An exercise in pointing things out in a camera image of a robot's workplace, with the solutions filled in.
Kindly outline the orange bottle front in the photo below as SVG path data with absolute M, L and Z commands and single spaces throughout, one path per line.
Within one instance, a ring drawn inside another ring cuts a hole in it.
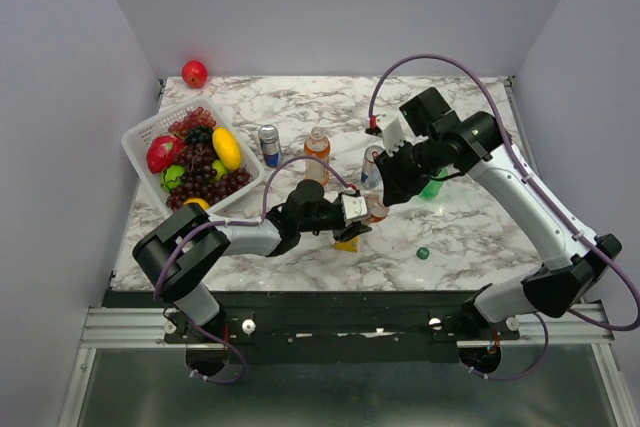
M 370 225 L 385 220 L 390 208 L 384 205 L 383 195 L 381 192 L 370 192 L 365 195 L 366 205 L 369 216 L 363 221 L 364 224 Z

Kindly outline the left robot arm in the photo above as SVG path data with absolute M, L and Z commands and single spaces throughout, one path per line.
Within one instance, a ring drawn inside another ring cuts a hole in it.
M 154 286 L 154 298 L 177 307 L 188 318 L 188 331 L 209 342 L 221 332 L 222 307 L 203 279 L 220 258 L 277 257 L 296 247 L 303 233 L 330 231 L 338 242 L 351 240 L 371 230 L 365 224 L 369 217 L 359 191 L 330 201 L 320 183 L 303 180 L 261 221 L 223 218 L 183 205 L 143 237 L 132 256 Z

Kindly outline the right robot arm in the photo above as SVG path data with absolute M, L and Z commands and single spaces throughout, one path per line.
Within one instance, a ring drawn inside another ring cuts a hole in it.
M 496 323 L 519 314 L 561 317 L 606 271 L 601 254 L 620 253 L 614 235 L 597 235 L 574 220 L 547 187 L 533 186 L 537 175 L 517 147 L 503 139 L 493 115 L 480 111 L 460 119 L 435 88 L 415 96 L 400 111 L 400 117 L 378 116 L 370 130 L 381 136 L 385 148 L 375 160 L 384 205 L 408 202 L 440 170 L 454 167 L 498 201 L 541 259 L 538 269 L 484 287 L 468 300 L 459 317 L 467 336 L 483 338 Z M 566 220 L 573 225 L 567 227 Z

